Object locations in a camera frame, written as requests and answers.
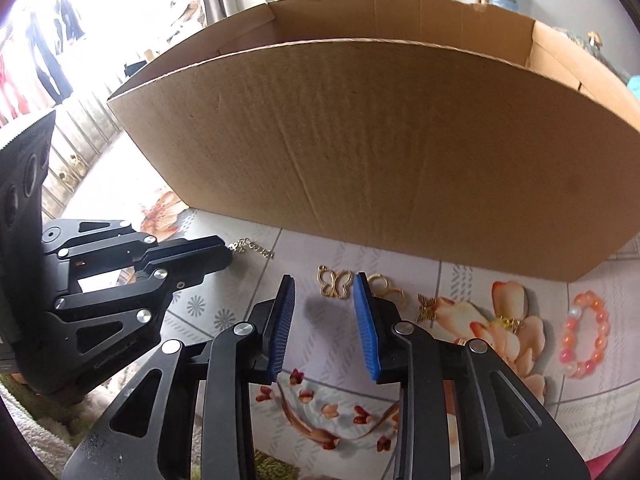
metal screw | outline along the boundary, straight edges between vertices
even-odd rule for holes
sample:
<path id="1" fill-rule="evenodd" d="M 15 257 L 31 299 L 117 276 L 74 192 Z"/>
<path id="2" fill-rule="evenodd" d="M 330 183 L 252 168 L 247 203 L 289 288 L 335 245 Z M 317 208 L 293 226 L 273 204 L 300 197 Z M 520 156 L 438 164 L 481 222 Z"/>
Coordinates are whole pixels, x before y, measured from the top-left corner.
<path id="1" fill-rule="evenodd" d="M 167 274 L 168 272 L 166 271 L 166 269 L 156 269 L 154 270 L 153 277 L 157 278 L 158 280 L 164 280 Z"/>
<path id="2" fill-rule="evenodd" d="M 145 324 L 151 321 L 152 317 L 153 316 L 151 315 L 151 312 L 146 308 L 139 310 L 138 313 L 136 314 L 136 319 L 142 324 Z"/>
<path id="3" fill-rule="evenodd" d="M 182 343 L 177 339 L 169 339 L 162 343 L 162 352 L 165 354 L 175 354 L 182 347 Z"/>
<path id="4" fill-rule="evenodd" d="M 401 321 L 400 323 L 396 323 L 394 327 L 396 332 L 402 335 L 409 335 L 414 333 L 414 324 L 409 323 L 408 321 Z"/>
<path id="5" fill-rule="evenodd" d="M 254 326 L 251 323 L 238 323 L 234 327 L 234 334 L 236 335 L 249 335 L 254 331 Z"/>
<path id="6" fill-rule="evenodd" d="M 489 349 L 482 339 L 472 339 L 469 341 L 469 348 L 471 348 L 471 351 L 476 354 L 484 354 Z"/>

pink fabric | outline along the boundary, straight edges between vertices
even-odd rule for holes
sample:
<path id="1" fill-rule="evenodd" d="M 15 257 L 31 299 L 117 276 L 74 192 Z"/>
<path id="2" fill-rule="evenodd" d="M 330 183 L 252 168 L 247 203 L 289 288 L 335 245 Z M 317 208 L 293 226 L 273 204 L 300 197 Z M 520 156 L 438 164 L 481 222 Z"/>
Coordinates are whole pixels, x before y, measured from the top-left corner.
<path id="1" fill-rule="evenodd" d="M 591 475 L 591 480 L 595 480 L 595 478 L 602 473 L 602 470 L 609 465 L 609 462 L 613 460 L 613 458 L 618 454 L 620 448 L 617 447 L 604 455 L 597 456 L 591 460 L 587 461 L 587 467 L 589 468 L 589 473 Z"/>

brown cardboard box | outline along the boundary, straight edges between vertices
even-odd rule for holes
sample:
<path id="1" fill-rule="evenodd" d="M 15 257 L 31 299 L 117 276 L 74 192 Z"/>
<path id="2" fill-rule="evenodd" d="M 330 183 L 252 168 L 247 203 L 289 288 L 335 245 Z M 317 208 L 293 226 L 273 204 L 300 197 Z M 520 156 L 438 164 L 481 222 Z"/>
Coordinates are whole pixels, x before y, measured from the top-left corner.
<path id="1" fill-rule="evenodd" d="M 237 218 L 563 281 L 640 231 L 640 102 L 494 6 L 264 4 L 110 106 L 187 204 Z"/>

gray snowflake pattern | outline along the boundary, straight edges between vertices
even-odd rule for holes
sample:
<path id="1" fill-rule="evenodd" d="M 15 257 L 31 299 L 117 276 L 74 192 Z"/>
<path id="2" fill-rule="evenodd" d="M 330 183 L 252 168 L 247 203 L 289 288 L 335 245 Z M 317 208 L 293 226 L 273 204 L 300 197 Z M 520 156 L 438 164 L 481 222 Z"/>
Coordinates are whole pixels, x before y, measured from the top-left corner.
<path id="1" fill-rule="evenodd" d="M 198 317 L 204 312 L 204 306 L 202 296 L 192 296 L 187 302 L 187 312 L 193 317 Z"/>
<path id="2" fill-rule="evenodd" d="M 236 322 L 236 314 L 228 308 L 221 308 L 213 317 L 213 326 L 218 330 L 225 330 Z"/>

pink beaded bracelet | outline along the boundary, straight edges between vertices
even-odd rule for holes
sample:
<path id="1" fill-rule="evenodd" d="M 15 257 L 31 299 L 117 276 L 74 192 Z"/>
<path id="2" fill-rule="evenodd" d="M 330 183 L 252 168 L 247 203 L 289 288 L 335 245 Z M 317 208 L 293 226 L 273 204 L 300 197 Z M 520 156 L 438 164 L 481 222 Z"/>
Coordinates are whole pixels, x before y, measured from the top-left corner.
<path id="1" fill-rule="evenodd" d="M 576 361 L 574 346 L 576 343 L 575 329 L 584 308 L 591 307 L 596 313 L 598 323 L 598 337 L 594 342 L 595 349 L 591 358 L 586 361 Z M 607 319 L 609 313 L 604 308 L 604 301 L 592 290 L 583 294 L 578 294 L 574 299 L 574 306 L 569 309 L 569 316 L 564 322 L 564 333 L 561 339 L 561 349 L 558 358 L 564 365 L 564 374 L 567 377 L 581 379 L 585 375 L 591 374 L 596 365 L 604 359 L 604 349 L 607 347 L 607 336 L 611 330 L 611 325 Z"/>

